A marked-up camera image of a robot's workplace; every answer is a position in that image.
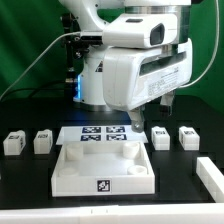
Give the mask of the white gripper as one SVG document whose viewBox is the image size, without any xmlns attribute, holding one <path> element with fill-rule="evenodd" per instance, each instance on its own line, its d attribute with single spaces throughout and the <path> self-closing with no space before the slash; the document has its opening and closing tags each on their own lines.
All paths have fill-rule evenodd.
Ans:
<svg viewBox="0 0 224 224">
<path fill-rule="evenodd" d="M 151 49 L 110 48 L 103 59 L 103 97 L 116 110 L 129 111 L 134 132 L 144 131 L 141 109 L 160 96 L 160 112 L 172 114 L 176 88 L 192 74 L 192 41 Z"/>
</svg>

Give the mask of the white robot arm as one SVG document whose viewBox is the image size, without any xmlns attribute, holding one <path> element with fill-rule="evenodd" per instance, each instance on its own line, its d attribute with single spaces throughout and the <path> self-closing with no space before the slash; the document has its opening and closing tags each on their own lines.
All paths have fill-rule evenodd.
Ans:
<svg viewBox="0 0 224 224">
<path fill-rule="evenodd" d="M 170 111 L 192 74 L 192 0 L 58 0 L 79 25 L 74 54 L 84 58 L 80 102 L 128 113 L 144 130 L 144 105 Z"/>
</svg>

